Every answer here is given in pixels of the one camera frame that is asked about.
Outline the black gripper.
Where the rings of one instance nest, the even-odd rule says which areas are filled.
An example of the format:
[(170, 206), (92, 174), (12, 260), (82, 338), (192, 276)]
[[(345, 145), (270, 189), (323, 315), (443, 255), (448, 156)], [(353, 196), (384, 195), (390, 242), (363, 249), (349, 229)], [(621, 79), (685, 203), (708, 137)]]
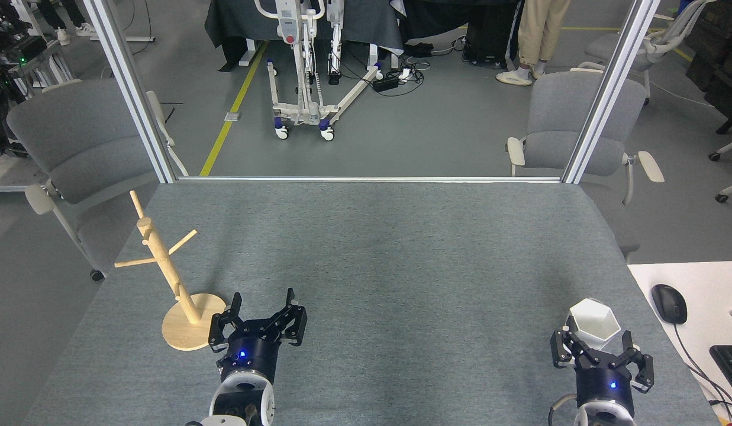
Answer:
[[(653, 387), (653, 357), (634, 345), (631, 331), (623, 332), (621, 342), (623, 352), (608, 364), (600, 364), (603, 353), (577, 335), (572, 315), (566, 319), (566, 325), (553, 332), (550, 338), (553, 366), (564, 369), (567, 364), (574, 364), (578, 407), (596, 400), (615, 400), (623, 407), (633, 407), (631, 386), (645, 394)], [(629, 364), (638, 367), (633, 377), (627, 369)]]
[[(209, 347), (213, 353), (228, 348), (220, 359), (220, 379), (226, 380), (235, 370), (255, 370), (273, 383), (281, 342), (292, 346), (302, 344), (307, 324), (306, 310), (297, 302), (292, 288), (288, 288), (285, 306), (269, 318), (266, 325), (242, 320), (239, 316), (241, 303), (241, 293), (237, 292), (230, 307), (214, 314), (211, 319)], [(228, 324), (235, 326), (236, 330), (227, 338), (224, 328)]]

